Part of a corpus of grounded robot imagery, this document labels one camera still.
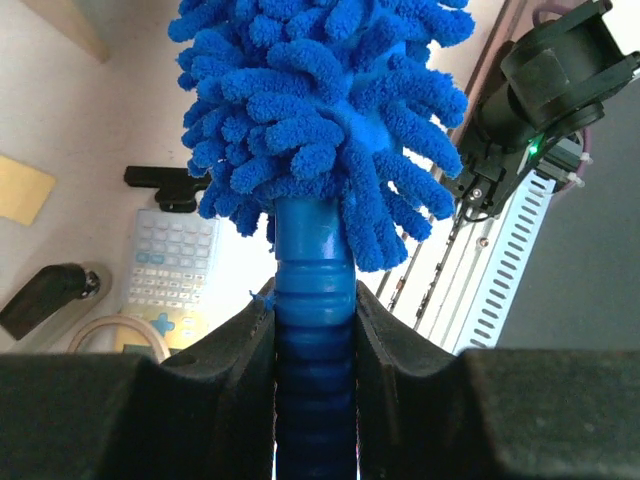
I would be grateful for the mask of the blue microfiber duster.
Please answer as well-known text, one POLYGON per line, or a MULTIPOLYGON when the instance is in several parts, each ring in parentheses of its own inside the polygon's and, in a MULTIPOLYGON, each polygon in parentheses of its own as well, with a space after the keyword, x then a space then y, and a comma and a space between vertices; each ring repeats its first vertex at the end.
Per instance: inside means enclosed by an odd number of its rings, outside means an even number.
POLYGON ((454 213, 412 155, 461 172, 447 130, 468 101, 427 60, 473 30, 462 1, 183 1, 169 24, 199 212, 246 237, 265 221, 278 263, 280 479, 356 475, 356 275, 454 213))

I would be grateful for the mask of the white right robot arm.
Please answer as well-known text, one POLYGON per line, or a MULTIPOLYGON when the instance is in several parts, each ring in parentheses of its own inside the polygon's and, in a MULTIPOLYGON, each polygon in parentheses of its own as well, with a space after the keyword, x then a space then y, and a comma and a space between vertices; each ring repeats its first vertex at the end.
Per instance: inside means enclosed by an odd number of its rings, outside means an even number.
POLYGON ((620 10, 585 1, 502 45, 458 144, 463 170, 444 183, 461 204, 500 214, 556 144, 603 118, 639 69, 605 21, 620 10))

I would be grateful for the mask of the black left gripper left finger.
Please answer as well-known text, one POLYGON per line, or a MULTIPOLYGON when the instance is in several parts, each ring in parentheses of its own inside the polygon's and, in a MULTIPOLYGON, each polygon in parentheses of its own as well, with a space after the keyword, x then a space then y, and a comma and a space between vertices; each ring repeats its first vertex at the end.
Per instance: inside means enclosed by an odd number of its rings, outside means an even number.
POLYGON ((140 354, 5 354, 5 479, 268 479, 274 286, 156 362, 140 354))

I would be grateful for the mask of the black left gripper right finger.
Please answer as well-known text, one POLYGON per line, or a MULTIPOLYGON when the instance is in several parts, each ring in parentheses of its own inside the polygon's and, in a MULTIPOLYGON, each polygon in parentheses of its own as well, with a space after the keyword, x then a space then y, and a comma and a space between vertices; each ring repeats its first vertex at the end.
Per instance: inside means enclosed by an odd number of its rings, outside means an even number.
POLYGON ((365 479, 635 479, 635 351, 445 352, 357 288, 365 479))

